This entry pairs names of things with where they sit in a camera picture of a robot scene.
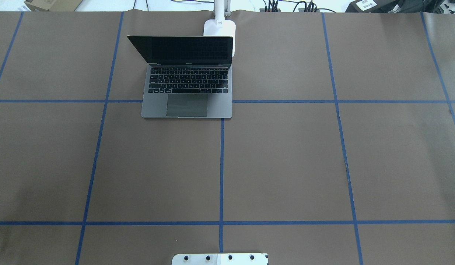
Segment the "cardboard box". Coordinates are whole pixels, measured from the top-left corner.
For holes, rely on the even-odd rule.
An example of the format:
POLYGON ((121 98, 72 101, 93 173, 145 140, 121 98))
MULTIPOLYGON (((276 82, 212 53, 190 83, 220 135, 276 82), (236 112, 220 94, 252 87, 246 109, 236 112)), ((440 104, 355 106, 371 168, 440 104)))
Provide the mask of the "cardboard box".
POLYGON ((73 12, 82 0, 24 0, 31 11, 73 12))

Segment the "grey laptop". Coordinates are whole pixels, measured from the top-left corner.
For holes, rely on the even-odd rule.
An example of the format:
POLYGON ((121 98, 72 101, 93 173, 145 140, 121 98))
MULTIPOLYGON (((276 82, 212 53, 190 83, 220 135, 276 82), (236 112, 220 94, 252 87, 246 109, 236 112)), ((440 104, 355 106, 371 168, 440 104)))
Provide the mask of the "grey laptop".
POLYGON ((232 36, 140 36, 128 40, 147 63, 141 117, 230 119, 232 36))

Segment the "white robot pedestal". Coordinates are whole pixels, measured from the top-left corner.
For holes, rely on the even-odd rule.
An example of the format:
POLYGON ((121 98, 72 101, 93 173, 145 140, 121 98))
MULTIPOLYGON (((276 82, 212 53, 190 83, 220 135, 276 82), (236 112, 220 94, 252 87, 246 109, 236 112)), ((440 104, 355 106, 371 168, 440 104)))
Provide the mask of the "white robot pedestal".
POLYGON ((264 253, 193 253, 177 254, 172 265, 268 265, 268 254, 264 253))

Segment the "black box with white label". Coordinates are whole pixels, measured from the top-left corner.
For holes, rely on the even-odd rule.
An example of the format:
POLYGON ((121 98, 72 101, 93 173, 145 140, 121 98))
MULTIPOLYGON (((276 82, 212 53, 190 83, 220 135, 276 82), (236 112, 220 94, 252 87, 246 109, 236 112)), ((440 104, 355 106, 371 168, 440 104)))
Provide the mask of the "black box with white label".
POLYGON ((399 8, 401 0, 354 0, 349 3, 346 13, 389 13, 399 8))

